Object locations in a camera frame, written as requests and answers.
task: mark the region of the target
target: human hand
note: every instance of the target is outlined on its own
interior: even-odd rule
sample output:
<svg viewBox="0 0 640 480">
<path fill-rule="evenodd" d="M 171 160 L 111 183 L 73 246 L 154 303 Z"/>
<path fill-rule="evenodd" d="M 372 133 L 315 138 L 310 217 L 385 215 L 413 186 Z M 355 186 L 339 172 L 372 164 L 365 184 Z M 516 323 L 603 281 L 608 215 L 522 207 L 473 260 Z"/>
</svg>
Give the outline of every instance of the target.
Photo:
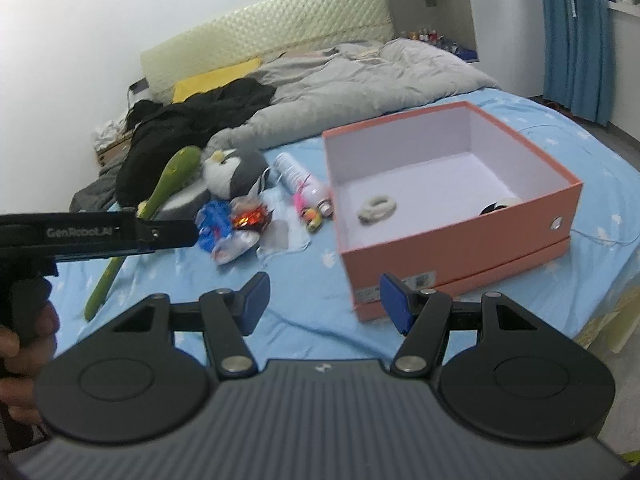
<svg viewBox="0 0 640 480">
<path fill-rule="evenodd" d="M 0 402 L 9 406 L 11 418 L 22 424 L 40 424 L 42 418 L 33 399 L 34 378 L 56 352 L 56 332 L 60 319 L 47 301 L 36 320 L 37 339 L 26 348 L 20 346 L 15 332 L 0 326 L 0 358 L 4 367 L 19 377 L 0 379 Z"/>
</svg>

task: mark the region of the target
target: pink box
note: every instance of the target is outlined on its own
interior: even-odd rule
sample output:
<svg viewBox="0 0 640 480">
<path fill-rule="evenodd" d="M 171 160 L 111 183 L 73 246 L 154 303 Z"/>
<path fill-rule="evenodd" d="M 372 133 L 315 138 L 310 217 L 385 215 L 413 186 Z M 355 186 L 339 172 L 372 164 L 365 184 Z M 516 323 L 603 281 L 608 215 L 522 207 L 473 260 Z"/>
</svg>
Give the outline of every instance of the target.
<svg viewBox="0 0 640 480">
<path fill-rule="evenodd" d="M 338 251 L 361 320 L 385 315 L 383 272 L 456 296 L 569 247 L 581 181 L 468 102 L 350 124 L 323 138 Z M 364 226 L 358 211 L 378 194 L 398 208 Z M 522 202 L 479 215 L 503 198 Z"/>
</svg>

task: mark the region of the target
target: yellow pillow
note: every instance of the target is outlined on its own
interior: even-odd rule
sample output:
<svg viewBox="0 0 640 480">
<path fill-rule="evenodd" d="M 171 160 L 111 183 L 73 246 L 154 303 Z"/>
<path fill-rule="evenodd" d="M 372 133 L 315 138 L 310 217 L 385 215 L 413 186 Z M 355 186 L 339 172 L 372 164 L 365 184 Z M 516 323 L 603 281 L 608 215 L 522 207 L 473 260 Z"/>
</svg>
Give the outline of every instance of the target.
<svg viewBox="0 0 640 480">
<path fill-rule="evenodd" d="M 212 70 L 206 74 L 200 74 L 178 81 L 174 87 L 174 103 L 181 103 L 187 97 L 200 92 L 208 92 L 214 88 L 220 88 L 236 79 L 246 76 L 249 72 L 253 72 L 259 68 L 261 64 L 262 60 L 257 57 L 244 63 L 226 66 Z"/>
</svg>

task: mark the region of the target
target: quilted headboard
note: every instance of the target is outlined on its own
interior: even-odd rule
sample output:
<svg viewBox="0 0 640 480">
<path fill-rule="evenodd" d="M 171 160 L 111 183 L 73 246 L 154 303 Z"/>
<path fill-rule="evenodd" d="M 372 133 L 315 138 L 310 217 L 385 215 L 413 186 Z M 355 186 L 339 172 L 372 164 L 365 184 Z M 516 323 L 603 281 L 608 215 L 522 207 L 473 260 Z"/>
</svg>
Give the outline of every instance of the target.
<svg viewBox="0 0 640 480">
<path fill-rule="evenodd" d="M 150 48 L 140 62 L 153 94 L 168 102 L 181 79 L 254 57 L 392 37 L 387 0 L 267 0 Z"/>
</svg>

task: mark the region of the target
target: white sticker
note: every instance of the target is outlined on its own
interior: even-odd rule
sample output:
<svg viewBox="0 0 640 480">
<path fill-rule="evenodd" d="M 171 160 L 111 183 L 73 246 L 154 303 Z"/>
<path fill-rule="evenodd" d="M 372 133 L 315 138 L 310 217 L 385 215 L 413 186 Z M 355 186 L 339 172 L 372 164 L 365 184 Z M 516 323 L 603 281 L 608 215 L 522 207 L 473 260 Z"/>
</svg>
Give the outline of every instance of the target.
<svg viewBox="0 0 640 480">
<path fill-rule="evenodd" d="M 436 284 L 436 271 L 423 272 L 415 276 L 409 276 L 402 280 L 411 290 L 420 290 L 421 288 L 432 288 Z M 356 303 L 373 303 L 380 301 L 380 287 L 366 286 L 353 291 L 353 299 Z"/>
</svg>

